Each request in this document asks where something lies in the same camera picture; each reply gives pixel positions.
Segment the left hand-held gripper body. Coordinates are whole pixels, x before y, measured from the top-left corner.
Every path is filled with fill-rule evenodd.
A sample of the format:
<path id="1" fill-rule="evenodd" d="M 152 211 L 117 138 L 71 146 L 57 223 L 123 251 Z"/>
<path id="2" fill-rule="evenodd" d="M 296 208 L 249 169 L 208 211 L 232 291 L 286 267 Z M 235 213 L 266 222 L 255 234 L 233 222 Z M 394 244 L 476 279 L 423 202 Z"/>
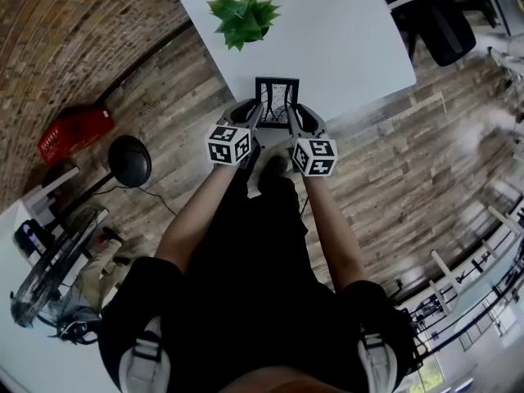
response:
<path id="1" fill-rule="evenodd" d="M 238 166 L 251 174 L 260 155 L 258 127 L 249 130 L 249 118 L 255 98 L 237 102 L 222 114 L 206 134 L 206 154 L 214 165 Z"/>

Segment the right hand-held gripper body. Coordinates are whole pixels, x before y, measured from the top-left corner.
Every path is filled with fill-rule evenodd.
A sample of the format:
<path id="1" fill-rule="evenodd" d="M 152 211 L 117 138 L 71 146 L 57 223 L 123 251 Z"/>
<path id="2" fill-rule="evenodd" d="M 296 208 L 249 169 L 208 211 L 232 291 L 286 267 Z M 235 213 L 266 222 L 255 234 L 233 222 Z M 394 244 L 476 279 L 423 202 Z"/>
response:
<path id="1" fill-rule="evenodd" d="M 302 104 L 294 106 L 302 129 L 300 138 L 292 138 L 291 159 L 304 177 L 328 177 L 338 161 L 337 145 L 327 134 L 324 121 Z"/>

